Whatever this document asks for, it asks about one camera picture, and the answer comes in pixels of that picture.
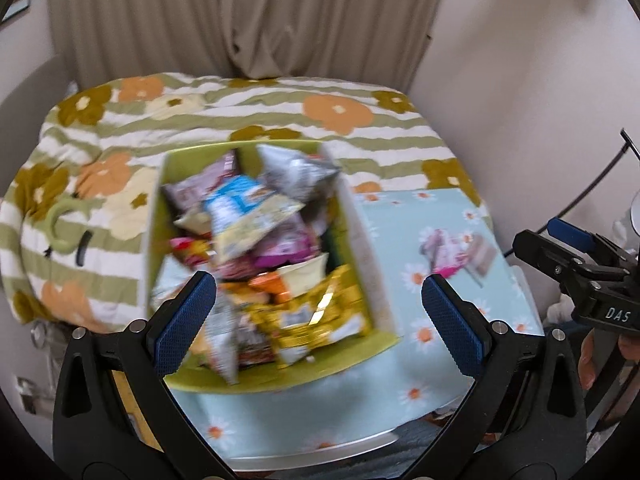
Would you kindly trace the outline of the right hand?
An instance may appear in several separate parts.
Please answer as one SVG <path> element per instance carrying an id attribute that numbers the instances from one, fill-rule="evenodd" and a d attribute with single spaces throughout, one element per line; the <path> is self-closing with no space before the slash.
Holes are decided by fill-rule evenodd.
<path id="1" fill-rule="evenodd" d="M 639 395 L 639 337 L 590 330 L 580 348 L 578 376 L 590 425 L 618 422 Z"/>

